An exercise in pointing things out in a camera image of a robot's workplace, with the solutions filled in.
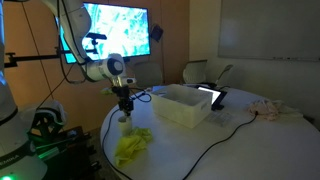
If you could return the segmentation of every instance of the screen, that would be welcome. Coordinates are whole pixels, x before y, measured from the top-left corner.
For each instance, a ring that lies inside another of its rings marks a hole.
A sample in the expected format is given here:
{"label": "screen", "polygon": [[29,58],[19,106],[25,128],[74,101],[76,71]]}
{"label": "screen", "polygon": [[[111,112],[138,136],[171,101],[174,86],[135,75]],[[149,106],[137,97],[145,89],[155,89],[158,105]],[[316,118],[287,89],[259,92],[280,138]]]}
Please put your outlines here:
{"label": "screen", "polygon": [[207,88],[203,88],[203,87],[199,87],[198,89],[199,90],[203,90],[203,91],[208,91],[208,92],[212,93],[212,102],[211,102],[211,104],[213,104],[221,94],[220,91],[215,91],[215,90],[207,89]]}
{"label": "screen", "polygon": [[[119,53],[123,57],[150,54],[148,11],[145,8],[121,7],[84,3],[91,17],[91,33],[104,34],[107,40],[97,39],[97,54],[87,53],[92,60],[106,59],[110,53]],[[63,50],[69,50],[60,33]],[[92,50],[91,38],[84,38],[82,46]],[[65,54],[67,63],[76,62],[71,53]]]}

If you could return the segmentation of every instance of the wall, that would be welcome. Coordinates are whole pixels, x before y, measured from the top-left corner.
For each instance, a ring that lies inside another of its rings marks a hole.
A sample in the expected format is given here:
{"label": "wall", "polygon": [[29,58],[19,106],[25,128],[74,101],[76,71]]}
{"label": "wall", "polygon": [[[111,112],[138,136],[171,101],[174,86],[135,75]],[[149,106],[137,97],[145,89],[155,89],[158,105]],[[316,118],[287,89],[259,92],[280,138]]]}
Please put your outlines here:
{"label": "wall", "polygon": [[[151,56],[131,58],[130,67],[140,61],[155,61],[163,67],[166,83],[179,82],[182,64],[189,59],[189,1],[169,0],[110,0],[88,1],[110,3],[149,9],[150,25],[157,23],[164,29],[160,43],[151,41]],[[39,0],[26,3],[4,3],[5,52],[15,52],[16,56],[51,55],[57,46],[57,32],[53,15]],[[16,68],[5,69],[5,76],[18,106],[39,103],[50,94],[63,79],[58,59],[18,63]],[[71,65],[65,63],[68,70]],[[83,76],[77,66],[69,75],[72,80]],[[68,113],[69,123],[65,129],[82,126],[85,131],[101,126],[107,113],[117,104],[115,95],[104,96],[100,90],[110,87],[108,81],[85,82],[71,85],[65,81],[49,99],[58,100]]]}
{"label": "wall", "polygon": [[220,6],[221,0],[190,0],[190,60],[208,59],[211,81],[233,64],[228,85],[283,100],[315,118],[320,128],[320,63],[218,58]]}

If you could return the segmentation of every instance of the yellow cloth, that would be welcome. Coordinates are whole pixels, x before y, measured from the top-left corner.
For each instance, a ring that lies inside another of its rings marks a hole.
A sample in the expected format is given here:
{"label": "yellow cloth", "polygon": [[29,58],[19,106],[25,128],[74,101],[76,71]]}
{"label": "yellow cloth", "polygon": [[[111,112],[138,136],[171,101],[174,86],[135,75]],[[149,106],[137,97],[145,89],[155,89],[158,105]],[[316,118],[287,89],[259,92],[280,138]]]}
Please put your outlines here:
{"label": "yellow cloth", "polygon": [[146,149],[147,142],[151,140],[152,133],[149,128],[135,128],[129,136],[121,137],[115,152],[116,166],[122,167],[133,161],[137,152]]}

